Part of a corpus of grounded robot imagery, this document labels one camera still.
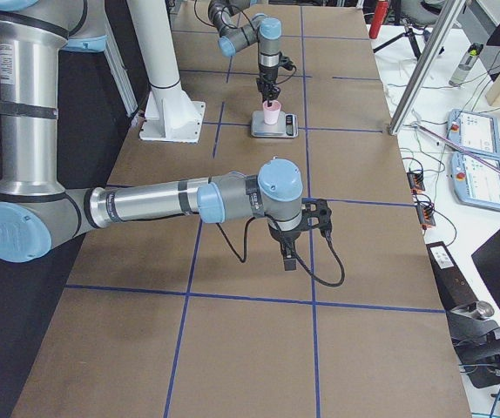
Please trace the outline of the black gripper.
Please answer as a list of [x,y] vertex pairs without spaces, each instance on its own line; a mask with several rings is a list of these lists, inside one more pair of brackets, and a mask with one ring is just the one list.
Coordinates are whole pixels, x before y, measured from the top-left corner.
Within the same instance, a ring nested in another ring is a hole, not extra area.
[[295,270],[297,261],[296,240],[301,236],[301,231],[295,229],[290,231],[280,231],[276,226],[268,226],[271,237],[280,244],[280,253],[283,258],[285,271]]
[[260,67],[259,76],[256,78],[258,91],[261,93],[262,102],[269,104],[277,100],[280,88],[277,86],[278,68]]

